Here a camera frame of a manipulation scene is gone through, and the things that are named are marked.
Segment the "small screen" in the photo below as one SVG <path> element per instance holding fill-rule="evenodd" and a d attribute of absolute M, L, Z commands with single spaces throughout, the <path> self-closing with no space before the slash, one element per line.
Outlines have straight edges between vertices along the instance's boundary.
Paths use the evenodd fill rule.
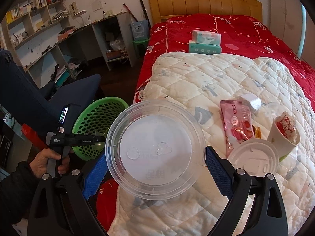
<path fill-rule="evenodd" d="M 69 109 L 69 107 L 63 108 L 61 116 L 60 116 L 60 120 L 59 120 L 60 124 L 63 124 L 65 122 L 65 118 L 66 118 L 68 109 Z"/>

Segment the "bookshelf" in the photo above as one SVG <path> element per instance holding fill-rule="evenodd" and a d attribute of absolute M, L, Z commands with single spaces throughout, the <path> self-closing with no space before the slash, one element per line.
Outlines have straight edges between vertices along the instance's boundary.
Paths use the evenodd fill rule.
<path fill-rule="evenodd" d="M 55 45 L 58 33 L 70 26 L 69 15 L 54 19 L 63 10 L 62 0 L 15 0 L 1 22 L 4 41 L 15 63 L 30 74 L 39 88 L 50 81 L 56 64 L 62 72 L 57 86 L 78 74 L 68 66 L 70 56 L 64 56 Z"/>

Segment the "teal tissue box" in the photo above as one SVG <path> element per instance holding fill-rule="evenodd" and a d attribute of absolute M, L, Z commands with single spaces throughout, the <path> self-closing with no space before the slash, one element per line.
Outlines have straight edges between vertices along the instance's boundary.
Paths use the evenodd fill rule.
<path fill-rule="evenodd" d="M 222 52 L 222 48 L 219 45 L 212 44 L 199 44 L 194 41 L 189 41 L 189 53 L 198 53 L 198 54 L 220 54 Z"/>

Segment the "bed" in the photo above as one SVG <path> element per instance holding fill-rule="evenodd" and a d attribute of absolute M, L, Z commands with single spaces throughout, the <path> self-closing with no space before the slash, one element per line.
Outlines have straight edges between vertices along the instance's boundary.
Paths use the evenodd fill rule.
<path fill-rule="evenodd" d="M 253 115 L 266 139 L 275 114 L 288 111 L 302 136 L 282 161 L 275 178 L 281 190 L 289 235 L 295 235 L 315 205 L 315 71 L 261 23 L 256 0 L 149 0 L 155 25 L 139 76 L 134 102 L 163 98 L 191 112 L 207 144 L 225 156 L 219 101 L 252 92 L 263 106 Z M 222 35 L 222 54 L 188 53 L 192 30 Z M 253 196 L 235 230 L 242 232 Z M 227 199 L 206 167 L 180 196 L 145 201 L 118 187 L 110 235 L 207 235 Z"/>

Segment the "human hand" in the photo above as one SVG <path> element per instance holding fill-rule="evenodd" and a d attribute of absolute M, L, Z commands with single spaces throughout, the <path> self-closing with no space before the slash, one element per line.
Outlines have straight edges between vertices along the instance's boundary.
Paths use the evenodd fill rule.
<path fill-rule="evenodd" d="M 35 159 L 30 163 L 31 170 L 37 178 L 41 178 L 43 174 L 47 173 L 47 162 L 48 158 L 53 158 L 55 160 L 60 160 L 61 155 L 56 153 L 51 149 L 43 149 L 40 151 Z M 70 158 L 67 155 L 64 159 L 62 159 L 61 164 L 58 167 L 59 174 L 65 174 L 69 169 Z"/>

